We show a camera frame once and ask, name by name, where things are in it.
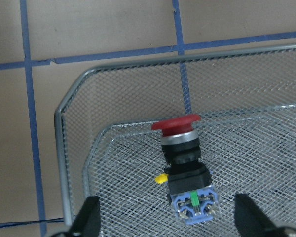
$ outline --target mesh basket bottom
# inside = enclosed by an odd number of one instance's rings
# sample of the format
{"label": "mesh basket bottom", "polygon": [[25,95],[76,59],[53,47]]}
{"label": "mesh basket bottom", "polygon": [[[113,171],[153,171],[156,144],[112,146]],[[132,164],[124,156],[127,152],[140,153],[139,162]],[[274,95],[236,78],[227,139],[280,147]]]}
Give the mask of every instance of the mesh basket bottom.
{"label": "mesh basket bottom", "polygon": [[176,220],[166,185],[154,182],[166,163],[151,124],[112,126],[90,153],[85,190],[100,196],[102,236],[239,236],[235,193],[248,193],[273,221],[296,225],[296,106],[203,114],[201,161],[213,173],[221,215],[194,226]]}

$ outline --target green contact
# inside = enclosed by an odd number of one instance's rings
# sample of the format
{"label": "green contact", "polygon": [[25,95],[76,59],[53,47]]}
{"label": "green contact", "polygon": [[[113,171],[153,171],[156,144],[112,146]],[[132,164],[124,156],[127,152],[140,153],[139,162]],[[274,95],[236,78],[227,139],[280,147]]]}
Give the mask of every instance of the green contact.
{"label": "green contact", "polygon": [[191,195],[192,206],[199,206],[197,191],[192,191],[189,194]]}

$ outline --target metal basket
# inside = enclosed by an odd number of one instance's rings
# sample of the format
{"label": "metal basket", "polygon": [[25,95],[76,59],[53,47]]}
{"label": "metal basket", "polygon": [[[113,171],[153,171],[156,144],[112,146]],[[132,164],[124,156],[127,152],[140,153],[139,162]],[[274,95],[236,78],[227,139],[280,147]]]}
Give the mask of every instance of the metal basket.
{"label": "metal basket", "polygon": [[[220,194],[220,217],[176,220],[159,119],[199,113],[201,160]],[[296,45],[95,67],[55,113],[64,215],[101,201],[101,236],[239,236],[235,193],[275,222],[296,225]]]}

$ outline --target blue plastic component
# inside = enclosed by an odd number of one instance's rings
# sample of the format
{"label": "blue plastic component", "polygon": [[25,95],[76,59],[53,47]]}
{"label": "blue plastic component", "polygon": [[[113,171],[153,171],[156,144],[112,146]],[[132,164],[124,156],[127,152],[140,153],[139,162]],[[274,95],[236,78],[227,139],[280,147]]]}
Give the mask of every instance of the blue plastic component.
{"label": "blue plastic component", "polygon": [[213,185],[196,190],[199,206],[192,206],[191,192],[170,195],[177,217],[187,225],[210,221],[218,214],[219,195]]}

